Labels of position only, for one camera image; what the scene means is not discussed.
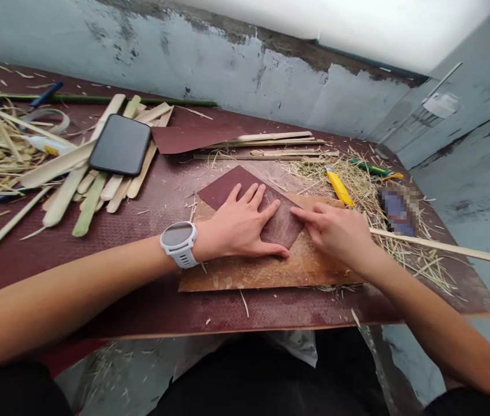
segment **brown sandpaper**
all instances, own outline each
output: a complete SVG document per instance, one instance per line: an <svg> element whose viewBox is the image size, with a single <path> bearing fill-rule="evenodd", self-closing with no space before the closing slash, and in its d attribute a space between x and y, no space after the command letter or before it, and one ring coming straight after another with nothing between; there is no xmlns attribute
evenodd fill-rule
<svg viewBox="0 0 490 416"><path fill-rule="evenodd" d="M241 190L237 195L237 200L243 197L251 185L255 183L259 185L265 184L245 168L237 166L207 187L201 189L198 195L208 205L218 210L226 202L229 193L238 183L241 184ZM303 229L303 222L298 220L290 211L291 207L298 205L268 185L266 185L266 191L264 192L258 211L264 211L276 199L280 200L280 207L262 229L261 240L266 243L281 244L289 250L297 235Z"/></svg>
<svg viewBox="0 0 490 416"><path fill-rule="evenodd" d="M247 134L241 127L231 124L213 127L151 127L151 130L158 151L162 154L184 153Z"/></svg>

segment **smartphone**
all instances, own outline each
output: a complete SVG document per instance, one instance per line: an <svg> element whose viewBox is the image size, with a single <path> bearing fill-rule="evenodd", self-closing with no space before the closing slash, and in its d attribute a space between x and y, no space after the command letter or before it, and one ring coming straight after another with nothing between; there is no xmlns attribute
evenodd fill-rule
<svg viewBox="0 0 490 416"><path fill-rule="evenodd" d="M101 172L137 176L150 140L148 125L111 114L89 157L89 166Z"/></svg>

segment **brown table surface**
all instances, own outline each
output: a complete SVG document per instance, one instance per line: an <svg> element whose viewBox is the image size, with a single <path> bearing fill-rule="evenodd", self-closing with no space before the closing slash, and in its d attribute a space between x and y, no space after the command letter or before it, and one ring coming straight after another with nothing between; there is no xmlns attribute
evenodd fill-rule
<svg viewBox="0 0 490 416"><path fill-rule="evenodd" d="M31 75L28 68L17 68ZM1 86L2 92L37 94L44 88L35 90L27 86L61 80L65 86L63 94L108 95L125 93L129 98L133 91L120 88L92 86L90 82L53 73L35 71L47 78L36 76L25 79L16 73L0 69L0 80L8 86ZM76 132L92 126L104 111L104 105L57 105L66 112L72 123L68 132ZM174 108L170 126L193 125L208 127L216 124L235 124L250 134L285 131L304 131L279 122L244 116L223 111L219 108L193 107L213 118L208 120L182 108ZM370 150L370 143L338 135L313 131L314 137L329 140L336 148L346 150L349 146L356 150ZM0 289L36 273L51 269L63 263L161 233L168 225L188 220L190 210L185 203L194 191L211 183L228 168L243 165L263 180L271 179L284 185L288 192L303 190L305 185L290 178L274 161L217 161L211 168L204 160L193 160L189 154L165 156L157 154L151 165L139 196L124 202L114 215L101 210L93 219L89 233L83 238L72 236L72 228L79 215L77 204L71 204L61 224L41 234L20 242L19 239L41 228L44 211L40 205L33 209L0 243ZM398 163L391 163L397 172L405 174L409 184L410 175ZM0 227L4 226L27 202L29 198L12 202L0 210L11 210L0 217ZM140 211L148 213L137 216ZM433 226L445 225L430 207L425 207L426 220ZM435 234L441 242L455 244L451 235ZM467 262L463 256L459 259ZM458 289L451 297L425 279L424 284L438 293L456 310L463 314L481 314L490 310L490 292L475 270L459 261L444 260L449 273L455 278ZM238 332L247 330L288 329L288 328L331 328L355 325L351 315L354 309L364 324L384 324L400 322L401 317L389 301L372 287L358 288L355 292L344 291L344 296L336 301L331 293L312 288L281 288L243 291L250 316L246 311L239 291L178 293L179 277L165 276L119 300L103 313L81 328L76 337L157 337L167 335L187 335L213 332Z"/></svg>

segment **green utility knife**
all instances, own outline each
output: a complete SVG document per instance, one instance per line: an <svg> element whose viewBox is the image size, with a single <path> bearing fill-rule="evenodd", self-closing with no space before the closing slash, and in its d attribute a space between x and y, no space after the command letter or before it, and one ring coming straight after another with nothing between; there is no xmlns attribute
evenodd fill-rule
<svg viewBox="0 0 490 416"><path fill-rule="evenodd" d="M376 174L379 176L389 176L393 174L393 172L391 172L389 169L384 169L370 163L359 163L359 159L357 158L351 159L351 163L358 166L362 170L369 172L370 174Z"/></svg>

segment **glue bottle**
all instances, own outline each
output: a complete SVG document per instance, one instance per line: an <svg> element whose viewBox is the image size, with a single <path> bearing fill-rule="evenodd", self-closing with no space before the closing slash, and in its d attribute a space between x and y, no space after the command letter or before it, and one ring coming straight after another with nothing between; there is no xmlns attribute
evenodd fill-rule
<svg viewBox="0 0 490 416"><path fill-rule="evenodd" d="M59 142L44 136L20 136L27 140L34 148L49 153L52 156L61 156L77 148L75 144Z"/></svg>

